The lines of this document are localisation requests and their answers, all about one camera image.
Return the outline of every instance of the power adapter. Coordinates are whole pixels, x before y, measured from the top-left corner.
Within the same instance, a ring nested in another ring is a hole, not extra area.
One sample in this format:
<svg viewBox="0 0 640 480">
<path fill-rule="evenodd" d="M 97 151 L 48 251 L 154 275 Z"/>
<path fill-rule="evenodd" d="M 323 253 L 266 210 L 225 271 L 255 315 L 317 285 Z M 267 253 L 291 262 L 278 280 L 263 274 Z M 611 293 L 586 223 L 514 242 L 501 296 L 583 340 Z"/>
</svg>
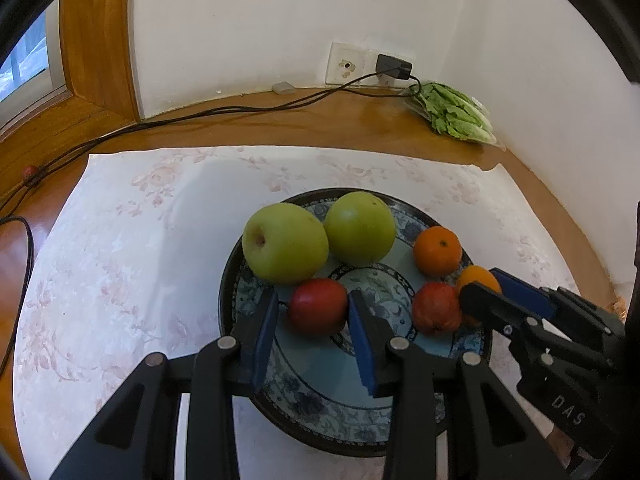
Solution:
<svg viewBox="0 0 640 480">
<path fill-rule="evenodd" d="M 394 79 L 409 79 L 413 67 L 408 61 L 386 54 L 378 54 L 376 61 L 376 72 L 382 72 Z"/>
</svg>

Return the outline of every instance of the black cord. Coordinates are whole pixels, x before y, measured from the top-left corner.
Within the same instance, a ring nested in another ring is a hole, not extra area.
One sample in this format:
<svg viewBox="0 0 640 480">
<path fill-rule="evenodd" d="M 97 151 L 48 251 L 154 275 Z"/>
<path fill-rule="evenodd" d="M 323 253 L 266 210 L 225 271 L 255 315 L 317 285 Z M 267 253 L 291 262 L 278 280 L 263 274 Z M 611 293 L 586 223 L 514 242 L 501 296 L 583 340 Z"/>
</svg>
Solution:
<svg viewBox="0 0 640 480">
<path fill-rule="evenodd" d="M 6 369 L 6 365 L 9 362 L 11 352 L 14 349 L 15 336 L 18 332 L 18 320 L 20 319 L 20 313 L 24 304 L 24 297 L 27 294 L 27 287 L 29 285 L 29 280 L 31 279 L 31 273 L 33 272 L 35 256 L 33 233 L 31 232 L 29 223 L 21 216 L 6 216 L 5 218 L 0 218 L 0 226 L 9 224 L 11 222 L 20 222 L 22 225 L 24 225 L 24 229 L 27 231 L 27 264 L 24 271 L 24 280 L 22 281 L 22 291 L 20 292 L 18 311 L 15 313 L 14 327 L 11 330 L 11 336 L 9 337 L 9 342 L 7 343 L 6 351 L 4 352 L 4 357 L 2 358 L 2 363 L 0 364 L 0 377 L 2 377 L 2 375 L 4 374 L 4 370 Z"/>
<path fill-rule="evenodd" d="M 24 297 L 27 293 L 27 286 L 29 285 L 29 280 L 31 279 L 31 273 L 33 272 L 33 264 L 34 264 L 34 243 L 33 243 L 33 234 L 31 232 L 31 227 L 29 226 L 29 223 L 21 216 L 13 216 L 13 214 L 15 213 L 15 211 L 20 207 L 20 204 L 22 203 L 22 201 L 25 199 L 25 197 L 27 196 L 27 194 L 29 193 L 31 186 L 33 186 L 33 183 L 39 183 L 42 179 L 44 179 L 45 177 L 49 176 L 50 174 L 53 174 L 59 170 L 61 170 L 62 168 L 68 166 L 69 164 L 71 164 L 73 161 L 78 160 L 78 158 L 80 158 L 81 156 L 87 154 L 88 152 L 90 152 L 91 150 L 93 150 L 94 148 L 96 148 L 97 146 L 100 146 L 102 143 L 106 142 L 107 140 L 111 140 L 111 139 L 115 139 L 117 137 L 120 137 L 122 135 L 125 134 L 130 134 L 133 132 L 140 132 L 143 130 L 148 130 L 150 128 L 158 128 L 160 126 L 167 126 L 168 124 L 175 124 L 178 122 L 182 122 L 182 121 L 187 121 L 187 120 L 191 120 L 191 119 L 199 119 L 199 118 L 204 118 L 204 117 L 212 117 L 212 116 L 216 116 L 216 115 L 226 115 L 226 114 L 243 114 L 243 113 L 264 113 L 264 112 L 278 112 L 278 111 L 286 111 L 286 110 L 297 110 L 299 108 L 303 108 L 305 106 L 309 106 L 311 104 L 317 103 L 318 101 L 321 101 L 322 99 L 325 99 L 327 97 L 329 97 L 330 95 L 339 92 L 339 91 L 345 91 L 345 92 L 350 92 L 356 95 L 361 95 L 364 97 L 375 97 L 375 98 L 403 98 L 403 97 L 413 97 L 418 95 L 420 92 L 422 92 L 422 85 L 420 83 L 420 80 L 412 75 L 410 75 L 409 77 L 411 79 L 414 79 L 418 85 L 417 85 L 417 90 L 415 92 L 413 92 L 412 94 L 403 94 L 403 93 L 397 93 L 397 94 L 368 94 L 366 92 L 359 92 L 356 90 L 353 90 L 351 88 L 348 88 L 349 86 L 352 86 L 353 84 L 362 81 L 363 79 L 367 79 L 369 77 L 374 77 L 374 76 L 378 76 L 378 75 L 383 75 L 384 73 L 388 72 L 388 70 L 386 71 L 382 71 L 382 72 L 374 72 L 372 74 L 367 74 L 364 76 L 361 76 L 359 78 L 356 78 L 352 81 L 349 81 L 348 83 L 345 83 L 343 85 L 340 85 L 338 87 L 335 88 L 327 88 L 325 90 L 321 90 L 319 92 L 315 92 L 313 94 L 310 94 L 308 96 L 305 97 L 301 97 L 299 99 L 295 99 L 293 101 L 289 101 L 288 103 L 284 103 L 282 105 L 277 105 L 277 106 L 273 106 L 273 107 L 254 107 L 254 106 L 220 106 L 220 107 L 216 107 L 216 108 L 209 108 L 207 110 L 203 110 L 201 112 L 196 112 L 194 114 L 190 114 L 187 116 L 183 116 L 183 117 L 177 117 L 177 118 L 172 118 L 172 119 L 164 119 L 164 120 L 159 120 L 159 121 L 148 121 L 145 123 L 137 123 L 137 124 L 132 124 L 131 126 L 125 126 L 124 128 L 121 128 L 119 130 L 116 130 L 115 132 L 111 132 L 110 134 L 106 134 L 104 136 L 98 137 L 97 139 L 91 139 L 91 140 L 86 140 L 85 142 L 81 142 L 80 144 L 76 144 L 74 147 L 66 150 L 66 152 L 62 153 L 61 155 L 58 155 L 57 157 L 55 157 L 53 160 L 50 160 L 47 164 L 44 164 L 43 166 L 41 166 L 38 170 L 38 172 L 33 175 L 31 177 L 30 180 L 28 180 L 27 182 L 23 183 L 22 186 L 17 187 L 8 197 L 7 199 L 4 200 L 4 202 L 2 202 L 2 205 L 0 205 L 0 212 L 9 204 L 9 202 L 11 202 L 14 197 L 20 192 L 21 189 L 26 188 L 24 193 L 22 194 L 22 196 L 18 199 L 18 202 L 15 203 L 15 205 L 12 207 L 11 211 L 9 211 L 7 213 L 7 215 L 5 215 L 4 217 L 0 218 L 0 226 L 7 224 L 9 222 L 21 222 L 26 231 L 27 231 L 27 267 L 24 273 L 24 281 L 22 284 L 22 292 L 20 294 L 20 303 L 18 304 L 18 311 L 15 315 L 15 321 L 14 321 L 14 328 L 12 329 L 12 333 L 11 333 L 11 337 L 9 339 L 9 343 L 7 345 L 6 348 L 6 352 L 4 354 L 4 358 L 2 359 L 2 363 L 0 364 L 0 377 L 2 377 L 2 374 L 4 373 L 4 369 L 6 368 L 6 364 L 9 361 L 9 357 L 11 355 L 11 352 L 14 349 L 14 345 L 15 345 L 15 336 L 18 330 L 18 320 L 20 319 L 20 313 L 22 311 L 22 305 L 24 303 Z"/>
</svg>

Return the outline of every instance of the wall socket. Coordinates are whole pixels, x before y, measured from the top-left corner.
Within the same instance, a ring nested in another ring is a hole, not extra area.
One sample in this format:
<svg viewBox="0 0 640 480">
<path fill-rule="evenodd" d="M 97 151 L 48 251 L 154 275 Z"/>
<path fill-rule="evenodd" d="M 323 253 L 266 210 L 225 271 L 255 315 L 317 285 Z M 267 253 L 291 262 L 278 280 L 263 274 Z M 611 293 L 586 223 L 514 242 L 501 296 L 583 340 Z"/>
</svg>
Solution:
<svg viewBox="0 0 640 480">
<path fill-rule="evenodd" d="M 376 62 L 379 54 L 397 57 L 414 63 L 413 59 L 406 56 L 398 56 L 381 50 L 360 48 L 347 43 L 332 43 L 329 52 L 329 63 L 326 67 L 324 82 L 327 85 L 344 85 L 365 74 L 376 71 Z M 397 80 L 386 75 L 368 77 L 355 85 L 361 86 L 395 86 L 402 88 L 411 84 L 410 81 Z"/>
</svg>

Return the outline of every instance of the tablecloth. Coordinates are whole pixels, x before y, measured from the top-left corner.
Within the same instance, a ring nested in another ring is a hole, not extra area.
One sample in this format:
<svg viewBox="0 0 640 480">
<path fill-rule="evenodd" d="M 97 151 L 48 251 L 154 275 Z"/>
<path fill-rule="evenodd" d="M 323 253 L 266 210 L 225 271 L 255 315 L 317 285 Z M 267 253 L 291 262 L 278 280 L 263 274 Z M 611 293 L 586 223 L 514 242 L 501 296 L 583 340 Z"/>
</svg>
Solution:
<svg viewBox="0 0 640 480">
<path fill-rule="evenodd" d="M 172 358 L 219 335 L 220 277 L 249 216 L 321 187 L 393 195 L 456 232 L 475 263 L 533 285 L 577 290 L 558 248 L 501 166 L 482 171 L 407 156 L 281 146 L 92 155 L 38 254 L 18 326 L 15 417 L 33 480 L 49 477 L 147 353 Z M 494 335 L 491 366 L 514 391 L 517 365 L 506 339 Z M 548 432 L 548 420 L 519 400 Z M 320 452 L 271 425 L 248 400 L 235 399 L 234 409 L 244 480 L 382 474 L 381 458 Z M 176 467 L 176 478 L 183 478 L 184 416 Z"/>
</svg>

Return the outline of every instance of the plate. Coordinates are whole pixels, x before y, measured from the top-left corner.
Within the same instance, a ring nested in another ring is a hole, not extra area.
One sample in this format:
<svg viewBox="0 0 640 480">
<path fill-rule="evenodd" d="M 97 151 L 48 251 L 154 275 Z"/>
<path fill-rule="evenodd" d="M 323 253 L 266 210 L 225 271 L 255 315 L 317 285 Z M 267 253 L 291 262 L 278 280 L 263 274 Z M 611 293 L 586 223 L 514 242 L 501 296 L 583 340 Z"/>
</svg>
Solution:
<svg viewBox="0 0 640 480">
<path fill-rule="evenodd" d="M 332 204 L 351 188 L 309 191 L 286 200 L 302 206 L 324 221 Z M 425 336 L 411 322 L 414 294 L 427 281 L 455 285 L 462 269 L 471 264 L 466 253 L 458 270 L 442 280 L 425 278 L 414 265 L 412 247 L 427 227 L 438 225 L 415 207 L 382 193 L 372 192 L 396 219 L 396 240 L 379 263 L 356 269 L 332 256 L 316 274 L 341 282 L 347 290 L 359 288 L 377 316 L 388 320 L 401 335 L 425 351 L 456 358 L 465 351 L 489 355 L 491 331 L 461 327 L 454 334 Z M 222 276 L 219 298 L 220 332 L 228 335 L 236 319 L 255 311 L 262 291 L 269 286 L 256 278 L 242 254 L 240 240 Z M 254 397 L 258 409 L 295 439 L 323 451 L 347 456 L 384 455 L 388 440 L 391 397 L 373 399 L 360 383 L 348 328 L 327 338 L 308 338 L 290 329 L 286 302 L 293 286 L 277 286 L 280 317 L 262 390 Z M 444 400 L 436 394 L 436 421 L 444 428 Z"/>
</svg>

